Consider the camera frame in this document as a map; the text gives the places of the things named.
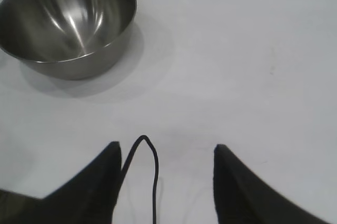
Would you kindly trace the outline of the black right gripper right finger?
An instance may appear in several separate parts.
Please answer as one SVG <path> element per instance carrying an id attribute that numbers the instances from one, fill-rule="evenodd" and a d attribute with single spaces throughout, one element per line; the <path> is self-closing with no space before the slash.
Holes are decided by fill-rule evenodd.
<path id="1" fill-rule="evenodd" d="M 213 196 L 219 223 L 324 223 L 276 192 L 224 144 L 214 149 Z"/>

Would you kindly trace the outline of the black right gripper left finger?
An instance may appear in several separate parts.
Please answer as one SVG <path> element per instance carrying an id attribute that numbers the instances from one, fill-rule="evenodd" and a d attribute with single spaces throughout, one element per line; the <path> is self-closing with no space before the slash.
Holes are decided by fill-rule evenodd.
<path id="1" fill-rule="evenodd" d="M 121 162 L 119 143 L 109 143 L 80 173 L 43 199 L 26 223 L 111 223 Z"/>

